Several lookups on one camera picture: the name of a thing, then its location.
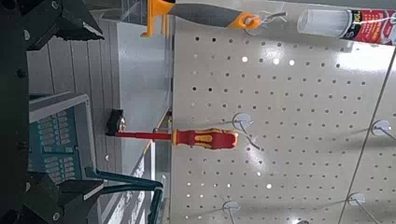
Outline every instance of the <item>orange handle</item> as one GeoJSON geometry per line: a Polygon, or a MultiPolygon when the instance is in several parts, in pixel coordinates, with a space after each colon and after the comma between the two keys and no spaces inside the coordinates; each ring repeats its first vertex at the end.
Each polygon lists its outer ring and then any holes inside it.
{"type": "Polygon", "coordinates": [[[172,143],[174,146],[185,144],[208,149],[232,149],[236,147],[237,141],[238,134],[236,132],[221,129],[185,132],[175,130],[172,133],[172,143]]]}

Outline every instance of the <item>pegboard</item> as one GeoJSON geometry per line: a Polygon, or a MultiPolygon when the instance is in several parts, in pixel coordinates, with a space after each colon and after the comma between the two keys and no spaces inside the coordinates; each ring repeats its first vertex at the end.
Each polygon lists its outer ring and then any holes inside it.
{"type": "MultiPolygon", "coordinates": [[[[375,113],[374,121],[385,119],[393,129],[389,132],[396,135],[396,64],[384,87],[382,98],[375,113]]],[[[381,223],[396,223],[396,141],[381,135],[370,133],[363,150],[360,167],[356,174],[351,193],[362,193],[366,196],[365,207],[381,223]]],[[[346,205],[342,218],[344,223],[373,223],[359,207],[346,205]]]]}
{"type": "MultiPolygon", "coordinates": [[[[231,6],[276,7],[243,3],[231,6]]],[[[172,223],[231,223],[227,201],[237,223],[338,222],[394,48],[298,35],[306,8],[285,5],[287,35],[177,20],[174,128],[231,129],[245,112],[261,149],[244,137],[231,151],[174,147],[172,223]]]]}

